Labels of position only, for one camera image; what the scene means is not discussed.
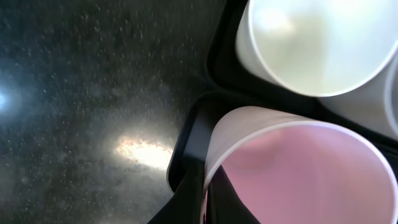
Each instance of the black granite countertop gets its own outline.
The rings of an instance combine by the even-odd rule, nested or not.
[[[0,223],[150,220],[222,4],[0,1]]]

